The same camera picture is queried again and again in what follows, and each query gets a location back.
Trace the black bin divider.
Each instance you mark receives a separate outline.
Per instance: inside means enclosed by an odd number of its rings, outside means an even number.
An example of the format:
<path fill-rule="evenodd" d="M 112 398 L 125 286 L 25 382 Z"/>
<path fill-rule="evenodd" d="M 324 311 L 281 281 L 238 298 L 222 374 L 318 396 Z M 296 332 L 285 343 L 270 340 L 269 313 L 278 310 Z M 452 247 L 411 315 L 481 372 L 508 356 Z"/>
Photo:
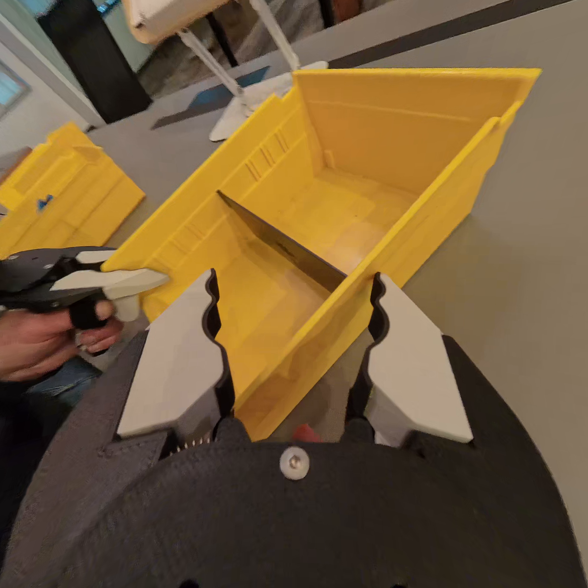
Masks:
<path fill-rule="evenodd" d="M 301 272 L 324 289 L 329 292 L 334 292 L 334 290 L 348 277 L 347 274 L 338 268 L 335 268 L 329 262 L 313 253 L 295 239 L 292 239 L 289 235 L 268 223 L 266 220 L 246 209 L 240 203 L 224 194 L 221 190 L 217 190 L 217 195 L 239 216 L 240 220 L 246 224 L 258 239 L 261 239 L 262 242 L 275 250 L 278 254 L 282 255 L 293 266 L 297 267 Z"/>

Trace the wooden instruction board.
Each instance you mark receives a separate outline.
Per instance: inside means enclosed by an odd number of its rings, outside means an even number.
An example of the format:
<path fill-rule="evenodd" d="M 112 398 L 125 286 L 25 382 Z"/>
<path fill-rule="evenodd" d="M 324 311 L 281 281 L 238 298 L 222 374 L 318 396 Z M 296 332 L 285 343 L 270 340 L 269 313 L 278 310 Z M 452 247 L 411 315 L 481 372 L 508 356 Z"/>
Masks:
<path fill-rule="evenodd" d="M 204 18 L 227 1 L 122 1 L 133 37 L 147 45 L 163 40 Z"/>

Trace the person's left hand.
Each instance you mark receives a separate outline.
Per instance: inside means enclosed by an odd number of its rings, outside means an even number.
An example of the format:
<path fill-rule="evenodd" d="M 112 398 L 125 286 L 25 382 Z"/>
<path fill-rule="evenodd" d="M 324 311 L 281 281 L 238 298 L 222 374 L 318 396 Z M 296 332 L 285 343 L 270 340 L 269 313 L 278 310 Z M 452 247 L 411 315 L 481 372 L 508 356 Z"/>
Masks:
<path fill-rule="evenodd" d="M 100 328 L 87 329 L 79 335 L 71 321 L 70 310 L 33 313 L 8 311 L 1 316 L 1 381 L 36 380 L 60 369 L 79 354 L 98 353 L 117 343 L 123 323 L 114 317 L 110 302 L 95 306 L 96 317 L 105 320 Z"/>

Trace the person's blue jeans legs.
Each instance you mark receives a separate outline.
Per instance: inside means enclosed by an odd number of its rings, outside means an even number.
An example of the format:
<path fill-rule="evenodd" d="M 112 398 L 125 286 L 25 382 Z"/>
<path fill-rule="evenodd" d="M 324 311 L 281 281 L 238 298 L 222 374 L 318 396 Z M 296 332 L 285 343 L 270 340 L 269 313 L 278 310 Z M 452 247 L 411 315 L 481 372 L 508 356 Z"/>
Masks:
<path fill-rule="evenodd" d="M 68 360 L 55 373 L 31 386 L 26 397 L 37 406 L 74 408 L 102 371 L 80 356 Z"/>

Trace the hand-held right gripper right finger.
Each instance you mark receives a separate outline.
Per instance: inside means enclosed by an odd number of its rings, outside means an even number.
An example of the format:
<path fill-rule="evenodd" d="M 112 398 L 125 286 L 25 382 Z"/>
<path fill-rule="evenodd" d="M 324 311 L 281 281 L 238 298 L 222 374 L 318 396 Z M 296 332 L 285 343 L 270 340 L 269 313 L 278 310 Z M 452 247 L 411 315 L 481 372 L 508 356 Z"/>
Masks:
<path fill-rule="evenodd" d="M 442 331 L 384 273 L 373 278 L 370 302 L 373 342 L 349 390 L 345 425 L 366 421 L 376 442 L 391 447 L 415 432 L 471 442 Z"/>

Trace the black metal stand legs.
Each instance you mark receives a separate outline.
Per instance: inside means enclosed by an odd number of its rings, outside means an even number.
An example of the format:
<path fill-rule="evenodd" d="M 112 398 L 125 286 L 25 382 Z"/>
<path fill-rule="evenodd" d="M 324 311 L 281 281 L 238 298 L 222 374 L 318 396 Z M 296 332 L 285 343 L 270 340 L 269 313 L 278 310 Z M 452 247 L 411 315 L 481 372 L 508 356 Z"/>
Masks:
<path fill-rule="evenodd" d="M 221 48 L 222 53 L 226 57 L 230 66 L 232 68 L 238 67 L 239 62 L 237 61 L 237 59 L 232 51 L 228 37 L 227 37 L 221 23 L 217 20 L 217 18 L 213 12 L 209 12 L 205 18 L 206 18 L 206 21 L 208 22 L 208 25 L 214 35 L 214 38 L 217 41 L 218 46 Z"/>

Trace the yellow plastic bin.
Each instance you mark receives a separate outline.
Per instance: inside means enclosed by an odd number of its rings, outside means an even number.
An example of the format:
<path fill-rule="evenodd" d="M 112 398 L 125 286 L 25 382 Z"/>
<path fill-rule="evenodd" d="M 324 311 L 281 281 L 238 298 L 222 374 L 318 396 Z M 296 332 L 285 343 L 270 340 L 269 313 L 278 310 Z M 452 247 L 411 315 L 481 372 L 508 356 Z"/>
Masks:
<path fill-rule="evenodd" d="M 74 123 L 49 134 L 1 182 L 1 259 L 104 246 L 145 193 Z"/>
<path fill-rule="evenodd" d="M 106 271 L 170 281 L 152 322 L 214 268 L 249 436 L 267 439 L 371 318 L 373 277 L 404 286 L 471 212 L 539 68 L 303 70 L 123 243 Z M 258 239 L 217 190 L 338 268 L 321 287 Z"/>

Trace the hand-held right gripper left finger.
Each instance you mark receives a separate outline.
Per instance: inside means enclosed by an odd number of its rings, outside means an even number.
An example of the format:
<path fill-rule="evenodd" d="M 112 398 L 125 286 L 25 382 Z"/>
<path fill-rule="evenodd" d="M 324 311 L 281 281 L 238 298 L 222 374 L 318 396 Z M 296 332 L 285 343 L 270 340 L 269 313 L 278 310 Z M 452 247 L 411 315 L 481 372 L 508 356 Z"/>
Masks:
<path fill-rule="evenodd" d="M 235 389 L 215 269 L 206 270 L 148 329 L 117 434 L 123 439 L 171 432 L 179 448 L 211 437 L 231 416 Z"/>

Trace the black mesh office chair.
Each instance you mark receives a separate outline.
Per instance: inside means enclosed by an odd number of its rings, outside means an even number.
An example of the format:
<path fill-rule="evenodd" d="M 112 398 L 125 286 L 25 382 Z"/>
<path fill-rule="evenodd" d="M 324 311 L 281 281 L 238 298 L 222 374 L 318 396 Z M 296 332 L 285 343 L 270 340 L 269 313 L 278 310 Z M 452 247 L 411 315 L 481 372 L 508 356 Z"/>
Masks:
<path fill-rule="evenodd" d="M 93 1 L 51 1 L 36 21 L 105 123 L 118 122 L 151 106 L 151 97 Z"/>

